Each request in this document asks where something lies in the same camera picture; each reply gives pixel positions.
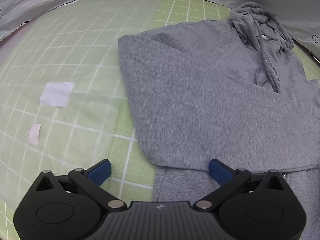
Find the grey zip hoodie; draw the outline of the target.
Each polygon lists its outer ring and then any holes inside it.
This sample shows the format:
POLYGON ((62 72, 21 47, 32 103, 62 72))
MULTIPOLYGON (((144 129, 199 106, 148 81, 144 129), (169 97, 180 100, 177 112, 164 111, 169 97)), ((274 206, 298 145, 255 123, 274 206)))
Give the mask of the grey zip hoodie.
POLYGON ((217 189, 216 158, 276 169, 319 239, 319 84, 277 16, 247 2, 227 20, 122 36, 119 65, 140 148, 156 166, 153 200, 196 202, 217 189))

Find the large white tape piece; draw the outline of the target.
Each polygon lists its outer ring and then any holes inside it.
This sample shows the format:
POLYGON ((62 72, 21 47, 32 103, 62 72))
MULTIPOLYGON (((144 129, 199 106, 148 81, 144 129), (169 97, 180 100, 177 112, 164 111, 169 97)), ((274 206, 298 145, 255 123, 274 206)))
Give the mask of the large white tape piece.
POLYGON ((41 106, 66 107, 75 83, 49 82, 40 96, 41 106))

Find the small white tape piece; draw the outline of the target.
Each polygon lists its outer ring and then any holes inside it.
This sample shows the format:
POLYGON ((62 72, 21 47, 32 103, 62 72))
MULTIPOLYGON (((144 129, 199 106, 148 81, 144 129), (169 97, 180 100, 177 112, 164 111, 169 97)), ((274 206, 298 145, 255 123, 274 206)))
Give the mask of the small white tape piece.
POLYGON ((27 133, 29 144, 37 145, 39 143, 40 129, 41 124, 32 124, 31 128, 27 133))

